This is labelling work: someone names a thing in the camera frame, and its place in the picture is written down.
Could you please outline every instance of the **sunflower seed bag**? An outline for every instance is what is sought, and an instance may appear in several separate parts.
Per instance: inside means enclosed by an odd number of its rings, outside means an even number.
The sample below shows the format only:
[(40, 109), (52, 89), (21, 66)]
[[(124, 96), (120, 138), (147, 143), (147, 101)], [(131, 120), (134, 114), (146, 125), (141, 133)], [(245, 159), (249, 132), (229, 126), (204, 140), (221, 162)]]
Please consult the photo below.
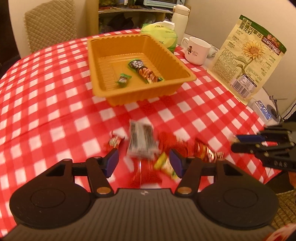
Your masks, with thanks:
[(241, 15), (207, 71), (247, 105), (285, 52), (276, 37)]

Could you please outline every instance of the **white mug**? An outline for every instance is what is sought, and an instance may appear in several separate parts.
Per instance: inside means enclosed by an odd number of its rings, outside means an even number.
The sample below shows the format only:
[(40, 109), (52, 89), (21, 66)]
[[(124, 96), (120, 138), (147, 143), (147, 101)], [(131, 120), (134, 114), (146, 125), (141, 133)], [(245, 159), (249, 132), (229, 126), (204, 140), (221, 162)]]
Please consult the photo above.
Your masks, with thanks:
[(185, 50), (185, 58), (192, 64), (202, 65), (210, 51), (211, 45), (206, 41), (190, 37), (183, 38), (181, 47)]

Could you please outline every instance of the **sunflower leaf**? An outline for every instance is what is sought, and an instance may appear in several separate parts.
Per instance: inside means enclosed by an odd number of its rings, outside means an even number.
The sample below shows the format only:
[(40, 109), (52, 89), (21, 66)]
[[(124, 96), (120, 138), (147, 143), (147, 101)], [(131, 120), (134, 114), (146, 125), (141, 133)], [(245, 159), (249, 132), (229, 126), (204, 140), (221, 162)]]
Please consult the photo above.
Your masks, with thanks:
[(246, 59), (243, 56), (238, 56), (235, 59), (238, 60), (238, 61), (241, 61), (241, 62), (243, 62), (245, 64), (247, 64), (247, 61), (246, 61)]
[(236, 67), (240, 67), (241, 69), (244, 68), (242, 64), (237, 64)]

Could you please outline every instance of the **quilted chair cover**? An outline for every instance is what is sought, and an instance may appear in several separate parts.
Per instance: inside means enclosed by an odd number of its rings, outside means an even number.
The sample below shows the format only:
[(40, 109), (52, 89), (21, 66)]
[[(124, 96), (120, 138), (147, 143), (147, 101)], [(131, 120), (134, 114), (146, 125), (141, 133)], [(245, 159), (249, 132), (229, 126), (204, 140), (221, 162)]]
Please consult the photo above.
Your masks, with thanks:
[(296, 223), (295, 190), (277, 194), (279, 209), (271, 225), (279, 229), (288, 223)]
[(53, 0), (42, 3), (25, 13), (24, 23), (32, 53), (75, 39), (75, 2)]

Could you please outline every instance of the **white label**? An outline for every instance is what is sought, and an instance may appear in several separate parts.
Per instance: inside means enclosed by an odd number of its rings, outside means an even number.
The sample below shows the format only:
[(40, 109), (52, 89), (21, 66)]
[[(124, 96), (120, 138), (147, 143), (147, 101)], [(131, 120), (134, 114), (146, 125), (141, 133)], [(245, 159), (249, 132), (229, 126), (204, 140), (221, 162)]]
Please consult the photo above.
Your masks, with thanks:
[(247, 98), (257, 87), (245, 74), (239, 79), (233, 79), (230, 85), (243, 98)]

